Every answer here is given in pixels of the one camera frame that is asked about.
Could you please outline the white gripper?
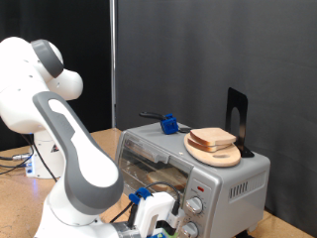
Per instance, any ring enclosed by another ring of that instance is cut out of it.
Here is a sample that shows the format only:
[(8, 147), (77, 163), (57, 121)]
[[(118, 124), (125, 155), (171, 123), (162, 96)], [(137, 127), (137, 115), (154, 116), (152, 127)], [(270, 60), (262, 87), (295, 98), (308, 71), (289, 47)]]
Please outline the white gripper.
[(180, 225), (179, 201), (167, 192), (140, 195), (133, 227), (141, 238), (151, 238), (160, 233), (174, 235)]

